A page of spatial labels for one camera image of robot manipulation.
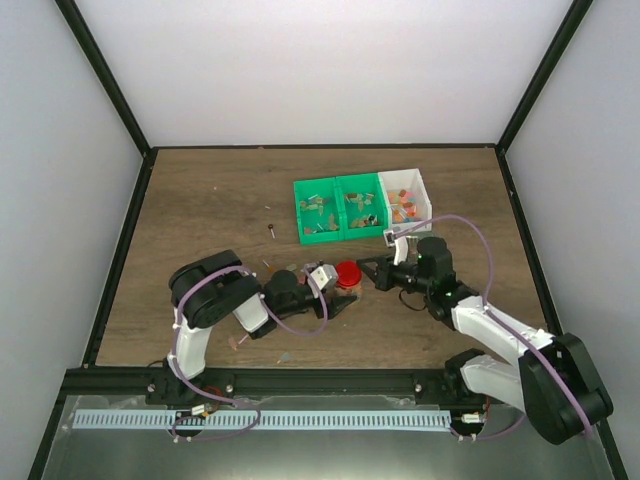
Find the clear plastic jar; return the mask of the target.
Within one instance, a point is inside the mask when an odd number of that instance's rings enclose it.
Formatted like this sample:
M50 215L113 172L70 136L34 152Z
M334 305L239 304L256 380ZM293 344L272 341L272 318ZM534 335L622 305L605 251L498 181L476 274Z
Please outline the clear plastic jar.
M362 285L360 283L355 285L343 285L341 283L337 283L335 291L339 296L355 297L357 301L362 297Z

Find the red jar lid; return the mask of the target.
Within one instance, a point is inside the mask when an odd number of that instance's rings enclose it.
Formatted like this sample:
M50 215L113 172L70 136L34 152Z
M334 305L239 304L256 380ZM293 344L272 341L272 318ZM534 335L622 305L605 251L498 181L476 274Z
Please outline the red jar lid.
M341 288L352 288L360 284L362 272L355 261L342 261L335 266L335 269L338 275L337 284Z

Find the green double candy bin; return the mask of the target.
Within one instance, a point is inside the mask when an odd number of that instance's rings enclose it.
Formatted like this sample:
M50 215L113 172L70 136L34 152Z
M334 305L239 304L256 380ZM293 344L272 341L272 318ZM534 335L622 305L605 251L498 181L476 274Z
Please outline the green double candy bin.
M293 191L303 245L378 237L390 226L376 173L298 180Z

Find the white candy bin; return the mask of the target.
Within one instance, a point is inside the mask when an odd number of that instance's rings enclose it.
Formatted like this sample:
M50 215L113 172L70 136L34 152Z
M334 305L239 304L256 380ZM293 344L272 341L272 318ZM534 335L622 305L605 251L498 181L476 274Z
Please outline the white candy bin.
M378 178L390 227L414 227L432 218L431 200L419 169L382 171Z

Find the green slotted scoop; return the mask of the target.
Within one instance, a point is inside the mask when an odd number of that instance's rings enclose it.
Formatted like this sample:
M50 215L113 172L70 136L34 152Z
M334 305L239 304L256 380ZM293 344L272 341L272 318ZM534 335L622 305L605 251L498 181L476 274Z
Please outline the green slotted scoop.
M418 254L417 244L418 244L420 238L417 237L417 236L408 235L408 236L406 236L406 239L407 239L407 246L408 246L408 255L409 256L416 256Z

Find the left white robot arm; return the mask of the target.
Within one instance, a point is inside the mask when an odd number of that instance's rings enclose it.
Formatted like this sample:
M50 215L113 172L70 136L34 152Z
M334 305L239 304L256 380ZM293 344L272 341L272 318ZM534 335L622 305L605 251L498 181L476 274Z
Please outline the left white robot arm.
M152 377L151 404L191 404L204 392L205 354L216 326L233 316L252 340L271 333L285 319L313 312L322 328L359 296L336 290L331 264L305 265L301 276L277 270L262 284L232 250L187 264L168 281L175 336L161 372Z

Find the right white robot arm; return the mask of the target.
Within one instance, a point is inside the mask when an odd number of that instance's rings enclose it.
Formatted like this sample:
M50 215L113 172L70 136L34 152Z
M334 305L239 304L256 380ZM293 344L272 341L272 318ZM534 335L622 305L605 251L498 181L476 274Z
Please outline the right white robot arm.
M490 349L468 350L447 365L447 396L465 403L476 394L521 411L536 432L559 445L609 417L611 397L584 343L575 335L553 335L494 308L457 278L444 239L426 237L417 259L406 258L405 241L392 255L357 265L380 291L400 288L420 294L430 315Z

